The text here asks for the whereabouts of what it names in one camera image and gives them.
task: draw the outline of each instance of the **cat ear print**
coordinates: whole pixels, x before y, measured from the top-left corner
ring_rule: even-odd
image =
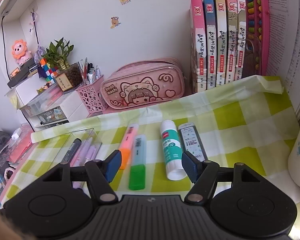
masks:
[[[121,90],[124,91],[129,86],[131,86],[131,84],[123,82],[123,83],[121,83]]]
[[[145,77],[143,80],[141,80],[141,83],[147,83],[147,84],[151,84],[151,85],[154,84],[151,77]]]

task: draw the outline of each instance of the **green checkered tablecloth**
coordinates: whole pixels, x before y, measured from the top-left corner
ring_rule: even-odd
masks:
[[[300,236],[300,188],[287,170],[287,159],[299,125],[278,77],[251,76],[170,102],[99,115],[33,133],[32,141],[39,142],[38,146],[16,174],[2,203],[52,166],[69,136],[67,133],[94,128],[103,142],[97,158],[105,159],[119,147],[127,125],[134,122],[139,124],[138,134],[147,137],[146,188],[128,189],[129,166],[119,170],[111,187],[119,197],[123,194],[180,194],[184,197],[192,187],[190,180],[166,178],[159,127],[167,119],[177,126],[193,122],[210,160],[225,167],[243,162],[288,194],[298,208],[298,218],[290,235],[294,239]],[[217,192],[230,186],[230,183],[219,183]]]

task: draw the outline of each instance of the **black cable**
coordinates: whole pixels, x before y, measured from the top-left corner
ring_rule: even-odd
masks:
[[[34,25],[34,30],[35,30],[35,36],[37,37],[37,43],[39,45],[39,39],[38,39],[38,34],[37,34],[37,28],[35,26],[35,18],[34,18],[34,12],[32,12],[32,20],[33,20],[33,25]]]
[[[9,76],[9,72],[8,72],[7,57],[6,57],[6,44],[5,44],[5,42],[4,42],[3,19],[4,19],[4,16],[2,17],[2,20],[1,20],[1,29],[2,29],[2,38],[3,38],[3,47],[4,47],[4,60],[5,60],[5,62],[6,62],[7,75],[8,75],[8,78],[9,78],[9,80],[10,80],[10,76]]]
[[[10,80],[10,76],[9,76],[9,73],[8,73],[7,57],[6,57],[6,44],[5,44],[5,41],[4,41],[3,19],[4,19],[4,16],[2,17],[2,20],[1,20],[1,29],[2,29],[2,38],[3,38],[3,47],[4,47],[4,60],[6,61],[7,75],[8,75],[8,78],[9,78],[9,80]],[[29,122],[28,119],[26,118],[25,114],[24,114],[22,111],[21,111],[21,113],[23,114],[23,117],[26,119],[26,121],[27,121],[28,124],[30,125],[31,129],[34,131],[32,125],[30,124],[30,122]]]

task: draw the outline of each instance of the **blue book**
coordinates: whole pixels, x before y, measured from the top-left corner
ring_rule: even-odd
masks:
[[[214,0],[203,0],[207,33],[207,89],[216,87],[217,80],[217,27]]]

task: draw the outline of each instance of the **book spine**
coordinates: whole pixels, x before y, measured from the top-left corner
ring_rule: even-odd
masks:
[[[228,58],[226,83],[234,81],[235,64],[238,46],[238,7],[237,0],[226,0],[228,26]]]
[[[238,50],[234,80],[239,80],[242,78],[244,51],[246,46],[246,31],[246,1],[238,0]]]
[[[207,33],[207,89],[216,87],[217,28],[214,0],[203,0]]]
[[[225,84],[228,34],[226,0],[215,0],[217,14],[218,50],[217,50],[217,83],[216,86]]]
[[[202,0],[191,0],[191,87],[197,93],[207,89],[207,43]]]

